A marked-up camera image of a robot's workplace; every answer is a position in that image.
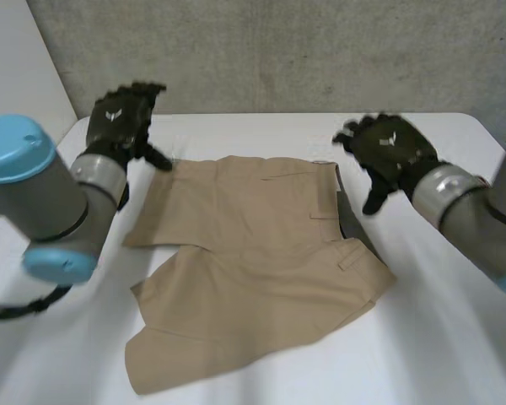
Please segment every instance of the silver metal joint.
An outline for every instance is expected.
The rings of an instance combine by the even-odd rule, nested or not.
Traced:
[[[75,181],[108,192],[118,206],[127,178],[124,170],[113,159],[101,154],[83,154],[73,162],[70,171]]]
[[[427,173],[412,195],[412,205],[436,229],[446,208],[468,191],[487,185],[459,166],[442,165]]]

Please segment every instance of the concrete wall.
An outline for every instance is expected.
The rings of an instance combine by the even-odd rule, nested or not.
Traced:
[[[157,112],[458,111],[506,140],[506,0],[29,0],[80,116],[166,82]]]
[[[25,0],[0,1],[0,114],[36,119],[60,141],[77,121]]]

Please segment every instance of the logo on robotic hand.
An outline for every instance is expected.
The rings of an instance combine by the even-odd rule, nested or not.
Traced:
[[[388,139],[379,139],[379,145],[381,146],[396,146],[397,134],[394,131],[394,136]]]
[[[108,112],[106,111],[105,112],[105,117],[107,118],[107,120],[109,120],[110,122],[113,122],[116,118],[118,118],[119,116],[121,116],[121,109],[118,110],[117,112]]]

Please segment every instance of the white wall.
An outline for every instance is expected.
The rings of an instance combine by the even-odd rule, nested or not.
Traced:
[[[25,0],[0,0],[0,114],[36,119],[58,143],[77,121]]]

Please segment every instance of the gray wall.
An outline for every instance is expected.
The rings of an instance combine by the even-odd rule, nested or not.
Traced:
[[[506,140],[506,0],[29,0],[79,116],[165,82],[157,112],[458,111]]]

